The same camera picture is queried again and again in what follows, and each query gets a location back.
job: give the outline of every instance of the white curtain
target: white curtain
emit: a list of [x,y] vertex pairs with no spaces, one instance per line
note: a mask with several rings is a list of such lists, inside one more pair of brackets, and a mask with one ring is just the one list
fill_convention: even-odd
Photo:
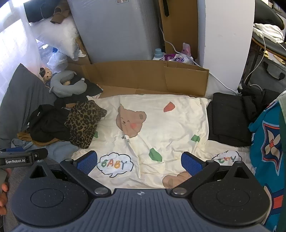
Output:
[[41,58],[23,2],[10,0],[0,8],[0,103],[20,63],[40,77]]

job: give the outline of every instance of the bear ear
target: bear ear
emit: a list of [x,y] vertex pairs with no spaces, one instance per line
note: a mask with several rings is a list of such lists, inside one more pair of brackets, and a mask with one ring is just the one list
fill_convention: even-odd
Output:
[[120,106],[118,107],[118,110],[117,110],[118,113],[120,113],[120,110],[123,110],[123,109],[124,109],[123,105],[120,104]]
[[140,111],[139,112],[139,118],[142,120],[142,122],[145,122],[147,115],[145,114],[145,112]]

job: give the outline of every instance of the gray pants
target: gray pants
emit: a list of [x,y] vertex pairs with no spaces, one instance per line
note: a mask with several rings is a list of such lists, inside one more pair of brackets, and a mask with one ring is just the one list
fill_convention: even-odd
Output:
[[[48,165],[54,165],[58,164],[56,161],[46,158],[44,161]],[[12,210],[11,210],[11,199],[18,188],[19,184],[27,174],[28,170],[31,167],[17,167],[14,168],[12,171],[11,176],[8,179],[9,182],[9,191],[8,191],[8,203],[6,205],[7,208],[7,215],[3,216],[3,226],[4,226],[4,232],[10,232],[12,231],[17,225],[19,225],[19,222],[17,219],[14,217]]]

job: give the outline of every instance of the white flower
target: white flower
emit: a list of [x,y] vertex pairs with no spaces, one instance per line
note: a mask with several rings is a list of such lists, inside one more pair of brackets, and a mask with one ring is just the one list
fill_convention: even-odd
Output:
[[271,131],[267,130],[269,137],[269,144],[265,147],[265,154],[267,155],[270,151],[272,155],[275,155],[278,159],[280,157],[279,150],[275,147],[280,141],[280,134],[274,138],[274,135]]

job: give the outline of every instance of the green patch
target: green patch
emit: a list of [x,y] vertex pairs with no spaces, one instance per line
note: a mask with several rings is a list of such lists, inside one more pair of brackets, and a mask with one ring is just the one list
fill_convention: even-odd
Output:
[[95,137],[96,139],[98,138],[98,133],[97,133],[97,131],[95,132],[95,134],[94,134],[93,137]]
[[192,141],[194,142],[199,142],[200,141],[200,137],[197,135],[193,135],[193,137],[191,138]]
[[162,156],[154,148],[150,149],[149,156],[151,160],[162,162]]

